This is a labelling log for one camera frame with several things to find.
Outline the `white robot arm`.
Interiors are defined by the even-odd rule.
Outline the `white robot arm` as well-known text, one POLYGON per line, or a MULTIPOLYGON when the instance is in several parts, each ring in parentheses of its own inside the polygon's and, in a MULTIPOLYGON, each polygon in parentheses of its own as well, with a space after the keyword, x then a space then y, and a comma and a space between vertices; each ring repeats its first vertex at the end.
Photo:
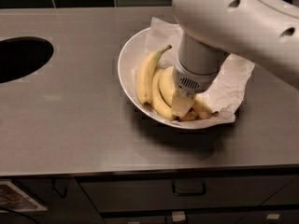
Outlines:
POLYGON ((283 0, 172 0, 182 30, 173 79, 174 111, 207 91, 228 55, 299 86, 299 7, 283 0))

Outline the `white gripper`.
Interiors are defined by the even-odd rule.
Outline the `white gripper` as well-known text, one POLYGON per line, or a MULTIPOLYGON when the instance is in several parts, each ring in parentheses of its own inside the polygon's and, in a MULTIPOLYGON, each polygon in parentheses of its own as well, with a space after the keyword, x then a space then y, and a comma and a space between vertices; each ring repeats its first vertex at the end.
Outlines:
POLYGON ((176 90, 172 97, 171 111, 177 117, 185 116, 194 104, 194 98, 190 94, 202 93, 207 91, 218 75, 220 69, 215 72, 207 72, 199 74, 188 70, 179 58, 176 58, 176 63, 173 70, 173 80, 175 85, 182 89, 176 90))

